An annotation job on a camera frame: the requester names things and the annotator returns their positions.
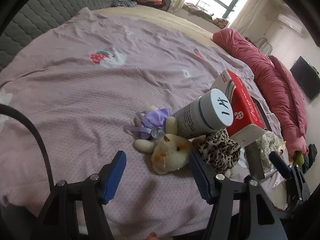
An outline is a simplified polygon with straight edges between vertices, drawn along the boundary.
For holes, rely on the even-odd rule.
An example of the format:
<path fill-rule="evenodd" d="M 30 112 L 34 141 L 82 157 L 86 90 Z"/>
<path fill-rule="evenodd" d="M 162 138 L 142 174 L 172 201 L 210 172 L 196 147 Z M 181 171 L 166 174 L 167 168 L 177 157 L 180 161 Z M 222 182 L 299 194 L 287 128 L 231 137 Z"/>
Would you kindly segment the crumpled plastic wrapper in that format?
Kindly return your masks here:
<path fill-rule="evenodd" d="M 271 152 L 277 152 L 282 155 L 286 149 L 286 141 L 281 141 L 280 138 L 271 131 L 266 131 L 258 140 L 257 146 L 260 150 L 260 159 L 265 171 L 271 170 L 273 164 L 269 160 Z"/>

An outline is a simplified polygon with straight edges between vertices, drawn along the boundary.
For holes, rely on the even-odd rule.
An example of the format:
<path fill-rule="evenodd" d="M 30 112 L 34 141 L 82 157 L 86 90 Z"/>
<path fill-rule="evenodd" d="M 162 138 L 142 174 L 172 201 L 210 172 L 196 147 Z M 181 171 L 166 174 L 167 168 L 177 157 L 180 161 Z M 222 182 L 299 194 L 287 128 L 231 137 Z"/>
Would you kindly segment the white air conditioner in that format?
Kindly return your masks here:
<path fill-rule="evenodd" d="M 290 27 L 292 30 L 294 30 L 297 33 L 301 33 L 302 32 L 302 25 L 300 25 L 297 21 L 283 15 L 283 14 L 279 14 L 278 15 L 278 21 L 280 21 L 281 23 L 287 25 L 288 27 Z"/>

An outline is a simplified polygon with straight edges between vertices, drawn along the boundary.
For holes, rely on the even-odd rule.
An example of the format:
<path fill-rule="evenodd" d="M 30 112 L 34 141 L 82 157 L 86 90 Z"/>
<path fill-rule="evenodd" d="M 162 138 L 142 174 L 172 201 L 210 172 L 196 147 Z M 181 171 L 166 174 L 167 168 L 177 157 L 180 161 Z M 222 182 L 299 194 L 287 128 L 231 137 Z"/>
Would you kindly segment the lilac patterned bed sheet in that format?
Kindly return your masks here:
<path fill-rule="evenodd" d="M 210 206 L 188 167 L 156 174 L 124 126 L 149 106 L 178 111 L 225 69 L 242 79 L 280 135 L 246 64 L 181 31 L 87 8 L 31 41 L 1 71 L 1 102 L 36 126 L 55 181 L 82 181 L 124 151 L 124 174 L 104 207 L 114 233 L 124 239 L 176 236 L 204 229 Z"/>

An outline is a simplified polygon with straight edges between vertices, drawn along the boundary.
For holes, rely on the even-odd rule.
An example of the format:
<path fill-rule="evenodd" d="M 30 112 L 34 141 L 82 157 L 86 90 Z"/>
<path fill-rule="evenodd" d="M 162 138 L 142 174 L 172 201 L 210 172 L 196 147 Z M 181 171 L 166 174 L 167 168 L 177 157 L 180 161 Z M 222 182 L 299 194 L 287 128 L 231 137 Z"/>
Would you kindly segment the green cloth under quilt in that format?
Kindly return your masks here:
<path fill-rule="evenodd" d="M 301 167 L 304 164 L 304 155 L 301 151 L 295 151 L 293 156 L 293 165 Z"/>

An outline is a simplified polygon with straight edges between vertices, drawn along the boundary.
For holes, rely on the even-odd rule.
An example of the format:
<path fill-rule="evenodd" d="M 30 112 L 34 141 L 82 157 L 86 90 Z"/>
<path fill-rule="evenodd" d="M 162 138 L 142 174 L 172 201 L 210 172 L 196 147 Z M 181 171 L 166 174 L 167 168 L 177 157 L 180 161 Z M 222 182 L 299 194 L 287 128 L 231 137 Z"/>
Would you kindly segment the plush toy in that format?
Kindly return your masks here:
<path fill-rule="evenodd" d="M 125 125 L 124 129 L 139 134 L 133 146 L 151 155 L 152 168 L 157 174 L 180 170 L 189 163 L 192 143 L 178 136 L 177 120 L 170 109 L 149 106 L 144 112 L 136 113 L 134 123 Z"/>

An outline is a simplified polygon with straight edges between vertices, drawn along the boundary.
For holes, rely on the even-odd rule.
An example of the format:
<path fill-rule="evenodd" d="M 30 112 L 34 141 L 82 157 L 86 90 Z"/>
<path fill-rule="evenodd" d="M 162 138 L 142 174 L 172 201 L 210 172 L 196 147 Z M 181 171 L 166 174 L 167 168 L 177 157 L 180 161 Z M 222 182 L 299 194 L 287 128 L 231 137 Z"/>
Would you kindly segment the dark folded clothes pile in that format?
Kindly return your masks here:
<path fill-rule="evenodd" d="M 315 144 L 309 145 L 309 153 L 307 157 L 304 157 L 304 164 L 302 165 L 302 171 L 304 174 L 312 167 L 316 160 L 317 148 Z"/>

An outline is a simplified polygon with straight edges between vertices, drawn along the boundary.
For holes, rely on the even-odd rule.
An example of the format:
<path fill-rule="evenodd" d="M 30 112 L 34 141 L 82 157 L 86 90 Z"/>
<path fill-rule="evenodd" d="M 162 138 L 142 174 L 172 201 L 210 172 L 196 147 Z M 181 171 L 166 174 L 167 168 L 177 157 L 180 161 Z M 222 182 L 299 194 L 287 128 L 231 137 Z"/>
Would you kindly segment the red white tissue box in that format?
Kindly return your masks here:
<path fill-rule="evenodd" d="M 265 133 L 262 118 L 240 77 L 224 70 L 211 87 L 221 90 L 231 103 L 233 123 L 226 128 L 231 139 L 246 147 Z"/>

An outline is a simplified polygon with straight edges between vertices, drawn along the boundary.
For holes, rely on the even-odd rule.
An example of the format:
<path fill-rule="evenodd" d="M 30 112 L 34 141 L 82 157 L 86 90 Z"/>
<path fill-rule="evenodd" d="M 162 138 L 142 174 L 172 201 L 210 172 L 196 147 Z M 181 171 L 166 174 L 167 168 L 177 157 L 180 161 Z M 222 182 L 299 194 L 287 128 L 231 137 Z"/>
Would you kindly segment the wall mounted black television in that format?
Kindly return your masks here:
<path fill-rule="evenodd" d="M 291 67 L 290 72 L 310 101 L 319 95 L 319 72 L 303 57 L 300 56 L 297 59 Z"/>

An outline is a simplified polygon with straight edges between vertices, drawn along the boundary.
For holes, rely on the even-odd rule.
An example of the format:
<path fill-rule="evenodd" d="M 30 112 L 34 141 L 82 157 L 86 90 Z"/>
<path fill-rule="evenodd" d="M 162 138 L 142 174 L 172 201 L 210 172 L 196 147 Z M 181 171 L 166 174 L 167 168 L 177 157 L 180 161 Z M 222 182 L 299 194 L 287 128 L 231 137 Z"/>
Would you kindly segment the grey quilted headboard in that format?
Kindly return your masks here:
<path fill-rule="evenodd" d="M 82 8 L 110 7 L 114 0 L 1 0 L 1 69 L 32 40 L 70 20 Z"/>

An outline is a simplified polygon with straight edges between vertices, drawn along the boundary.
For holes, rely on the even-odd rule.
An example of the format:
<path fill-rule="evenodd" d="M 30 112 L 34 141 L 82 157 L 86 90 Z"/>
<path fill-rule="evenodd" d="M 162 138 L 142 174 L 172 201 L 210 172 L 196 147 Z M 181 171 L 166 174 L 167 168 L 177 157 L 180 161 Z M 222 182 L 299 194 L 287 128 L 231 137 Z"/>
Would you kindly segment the white cylindrical bottle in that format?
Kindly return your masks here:
<path fill-rule="evenodd" d="M 233 110 L 225 94 L 214 88 L 175 112 L 173 117 L 177 120 L 178 135 L 192 139 L 231 126 Z"/>

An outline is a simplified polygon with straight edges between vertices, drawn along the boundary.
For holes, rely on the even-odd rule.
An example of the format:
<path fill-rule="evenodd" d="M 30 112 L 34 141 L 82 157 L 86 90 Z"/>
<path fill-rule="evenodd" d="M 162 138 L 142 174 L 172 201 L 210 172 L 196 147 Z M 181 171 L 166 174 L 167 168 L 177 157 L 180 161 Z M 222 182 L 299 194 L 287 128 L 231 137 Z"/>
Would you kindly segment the pink red folded quilt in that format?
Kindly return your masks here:
<path fill-rule="evenodd" d="M 249 66 L 271 112 L 277 117 L 288 154 L 309 153 L 306 142 L 308 115 L 298 84 L 275 57 L 265 56 L 237 30 L 226 28 L 213 34 L 213 42 Z"/>

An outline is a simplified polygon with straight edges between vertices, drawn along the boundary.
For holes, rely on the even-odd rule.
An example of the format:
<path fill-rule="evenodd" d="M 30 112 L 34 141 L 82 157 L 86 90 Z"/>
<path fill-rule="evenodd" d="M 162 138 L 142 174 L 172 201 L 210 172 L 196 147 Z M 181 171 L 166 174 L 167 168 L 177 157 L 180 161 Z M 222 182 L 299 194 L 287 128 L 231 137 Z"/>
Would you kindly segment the cream right curtain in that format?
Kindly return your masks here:
<path fill-rule="evenodd" d="M 228 27 L 236 29 L 240 34 L 244 34 L 267 2 L 268 0 L 247 0 L 235 20 Z"/>

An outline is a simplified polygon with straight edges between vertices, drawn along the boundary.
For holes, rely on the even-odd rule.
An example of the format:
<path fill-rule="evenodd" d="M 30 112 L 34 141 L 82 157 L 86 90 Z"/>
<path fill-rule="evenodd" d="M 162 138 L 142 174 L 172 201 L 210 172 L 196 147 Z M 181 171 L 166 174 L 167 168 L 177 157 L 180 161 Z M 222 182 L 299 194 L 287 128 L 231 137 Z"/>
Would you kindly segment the leopard print fabric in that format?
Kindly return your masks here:
<path fill-rule="evenodd" d="M 229 137 L 225 128 L 194 138 L 192 145 L 206 164 L 227 178 L 240 159 L 241 146 Z"/>

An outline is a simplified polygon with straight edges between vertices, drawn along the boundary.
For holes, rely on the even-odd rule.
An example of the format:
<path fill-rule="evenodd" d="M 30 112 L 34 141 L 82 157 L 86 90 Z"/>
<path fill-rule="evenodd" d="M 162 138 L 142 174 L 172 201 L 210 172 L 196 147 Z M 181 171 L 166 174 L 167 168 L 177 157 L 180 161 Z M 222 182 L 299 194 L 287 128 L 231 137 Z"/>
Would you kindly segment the beige mattress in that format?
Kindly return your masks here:
<path fill-rule="evenodd" d="M 207 31 L 184 18 L 155 8 L 145 7 L 142 5 L 131 8 L 112 7 L 93 10 L 93 13 L 101 14 L 104 16 L 127 16 L 140 18 L 142 20 L 159 25 L 163 28 L 171 29 L 174 31 L 181 31 L 197 40 L 198 42 L 210 47 L 215 47 L 221 52 L 227 54 L 225 50 L 223 50 L 213 42 L 213 33 L 211 33 L 210 31 Z"/>

